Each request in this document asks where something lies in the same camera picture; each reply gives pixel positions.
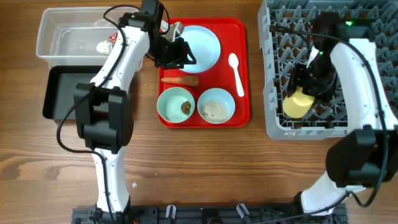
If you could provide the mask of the white tissue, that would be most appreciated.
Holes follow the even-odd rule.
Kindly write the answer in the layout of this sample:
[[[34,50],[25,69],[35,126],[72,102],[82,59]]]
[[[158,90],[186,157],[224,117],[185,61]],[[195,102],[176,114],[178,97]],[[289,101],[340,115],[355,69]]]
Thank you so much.
[[[103,54],[103,55],[109,55],[113,49],[113,43],[105,40],[97,44],[96,46],[96,51]]]

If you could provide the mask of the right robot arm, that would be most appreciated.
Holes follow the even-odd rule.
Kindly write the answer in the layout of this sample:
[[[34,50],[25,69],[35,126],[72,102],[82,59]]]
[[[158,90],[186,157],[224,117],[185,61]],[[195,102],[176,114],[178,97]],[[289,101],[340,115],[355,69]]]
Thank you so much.
[[[393,178],[397,118],[384,93],[368,20],[323,12],[313,20],[310,36],[310,58],[295,65],[283,107],[291,118],[301,118],[315,100],[329,99],[337,85],[342,89],[348,133],[328,150],[325,173],[298,195],[303,214],[324,216],[366,188],[374,198]]]

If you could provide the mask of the mint green bowl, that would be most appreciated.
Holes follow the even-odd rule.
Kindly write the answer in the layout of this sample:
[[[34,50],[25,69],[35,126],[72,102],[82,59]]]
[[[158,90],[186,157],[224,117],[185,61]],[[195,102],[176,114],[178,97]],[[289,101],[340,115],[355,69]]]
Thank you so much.
[[[191,103],[190,114],[185,115],[181,111],[182,103]],[[161,118],[169,123],[177,124],[186,121],[195,110],[195,99],[186,89],[172,87],[163,91],[157,100],[157,111]]]

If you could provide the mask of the rice grains pile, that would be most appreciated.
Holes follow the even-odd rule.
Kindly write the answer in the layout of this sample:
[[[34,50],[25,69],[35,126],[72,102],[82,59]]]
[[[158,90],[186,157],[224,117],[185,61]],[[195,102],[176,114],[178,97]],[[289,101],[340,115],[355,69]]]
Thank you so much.
[[[228,105],[221,100],[205,101],[200,108],[201,115],[210,123],[223,123],[230,117]]]

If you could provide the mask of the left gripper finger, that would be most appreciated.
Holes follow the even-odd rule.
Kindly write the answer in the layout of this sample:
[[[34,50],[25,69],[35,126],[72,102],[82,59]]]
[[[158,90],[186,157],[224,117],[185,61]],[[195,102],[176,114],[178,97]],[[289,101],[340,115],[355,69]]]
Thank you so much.
[[[184,68],[184,63],[160,63],[155,62],[155,66],[162,69],[180,69]]]
[[[187,41],[182,39],[182,63],[184,65],[196,65],[197,60]]]

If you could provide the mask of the red snack wrapper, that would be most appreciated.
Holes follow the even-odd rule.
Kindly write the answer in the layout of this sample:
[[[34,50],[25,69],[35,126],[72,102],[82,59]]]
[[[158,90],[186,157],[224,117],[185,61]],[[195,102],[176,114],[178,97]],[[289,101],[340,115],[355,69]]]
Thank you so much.
[[[108,40],[109,40],[112,44],[115,44],[116,41],[117,41],[117,39],[118,39],[118,33],[117,33],[117,32],[114,33],[114,34],[112,34],[112,35],[109,36],[109,38],[108,38]]]

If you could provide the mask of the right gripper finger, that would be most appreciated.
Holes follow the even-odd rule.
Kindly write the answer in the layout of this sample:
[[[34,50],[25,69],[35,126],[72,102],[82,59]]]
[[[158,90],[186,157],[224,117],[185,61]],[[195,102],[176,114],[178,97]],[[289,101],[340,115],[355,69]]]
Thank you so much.
[[[326,90],[326,85],[315,85],[315,84],[308,84],[306,86],[306,91],[309,96],[313,96],[317,101],[324,101],[326,102],[326,95],[324,91]]]
[[[301,73],[303,71],[303,64],[296,63],[293,69],[293,72],[290,74],[289,82],[287,85],[287,96],[291,97],[297,89],[297,82],[299,82],[299,78],[301,77]]]

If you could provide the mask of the yellow plastic cup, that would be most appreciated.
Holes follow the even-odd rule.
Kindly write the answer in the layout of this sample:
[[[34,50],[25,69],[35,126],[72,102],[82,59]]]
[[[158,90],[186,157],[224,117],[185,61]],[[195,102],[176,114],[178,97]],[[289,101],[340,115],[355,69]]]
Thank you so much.
[[[303,88],[298,87],[291,96],[286,96],[283,101],[284,113],[291,118],[302,118],[313,105],[315,98],[303,93]]]

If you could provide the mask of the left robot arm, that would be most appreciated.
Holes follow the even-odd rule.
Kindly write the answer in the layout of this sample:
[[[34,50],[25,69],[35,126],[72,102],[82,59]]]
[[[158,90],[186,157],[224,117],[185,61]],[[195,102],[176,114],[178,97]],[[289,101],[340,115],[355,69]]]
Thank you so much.
[[[159,1],[143,1],[136,12],[124,13],[115,23],[117,40],[101,70],[88,84],[76,85],[72,110],[78,136],[95,160],[99,196],[94,207],[73,211],[73,223],[134,222],[124,167],[134,128],[128,92],[132,79],[147,54],[164,70],[197,62],[180,36],[182,25],[160,28],[164,12]]]

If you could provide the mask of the light blue bowl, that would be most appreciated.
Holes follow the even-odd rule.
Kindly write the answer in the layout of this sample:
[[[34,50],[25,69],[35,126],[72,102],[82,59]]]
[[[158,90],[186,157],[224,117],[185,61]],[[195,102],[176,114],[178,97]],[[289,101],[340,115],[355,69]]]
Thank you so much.
[[[204,91],[198,101],[199,115],[210,124],[223,124],[229,121],[235,112],[233,96],[221,88],[210,88]]]

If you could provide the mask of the brown food scrap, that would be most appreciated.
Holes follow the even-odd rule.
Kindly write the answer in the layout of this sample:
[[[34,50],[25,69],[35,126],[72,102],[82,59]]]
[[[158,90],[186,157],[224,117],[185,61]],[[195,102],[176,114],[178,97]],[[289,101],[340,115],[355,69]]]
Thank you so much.
[[[181,111],[185,115],[190,114],[190,108],[191,108],[191,103],[189,101],[186,101],[186,102],[182,103],[182,105],[181,105]]]

